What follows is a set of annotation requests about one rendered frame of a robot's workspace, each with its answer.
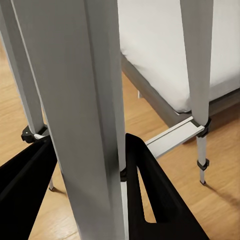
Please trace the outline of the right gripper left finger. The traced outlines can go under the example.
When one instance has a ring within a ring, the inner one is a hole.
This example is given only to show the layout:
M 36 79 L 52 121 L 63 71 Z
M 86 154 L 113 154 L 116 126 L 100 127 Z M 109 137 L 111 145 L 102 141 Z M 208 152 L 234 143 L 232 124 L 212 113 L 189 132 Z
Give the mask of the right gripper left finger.
M 48 135 L 0 166 L 0 240 L 29 240 L 57 162 Z

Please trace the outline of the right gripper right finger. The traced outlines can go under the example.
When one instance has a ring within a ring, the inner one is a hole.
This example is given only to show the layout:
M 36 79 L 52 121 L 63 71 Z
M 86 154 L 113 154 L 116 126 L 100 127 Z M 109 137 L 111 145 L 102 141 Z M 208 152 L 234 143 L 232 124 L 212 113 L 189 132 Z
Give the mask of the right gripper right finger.
M 145 142 L 125 140 L 129 240 L 210 240 Z M 138 170 L 156 223 L 145 220 Z

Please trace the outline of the camera tripod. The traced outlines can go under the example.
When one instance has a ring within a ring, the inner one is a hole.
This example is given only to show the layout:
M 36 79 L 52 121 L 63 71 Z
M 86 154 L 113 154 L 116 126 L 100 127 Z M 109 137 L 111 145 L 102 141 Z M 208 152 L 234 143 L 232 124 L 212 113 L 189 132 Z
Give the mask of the camera tripod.
M 192 116 L 145 142 L 158 160 L 196 136 L 202 185 L 213 8 L 180 0 Z M 80 240 L 129 240 L 118 0 L 0 0 L 0 40 L 28 123 L 22 140 L 51 137 Z

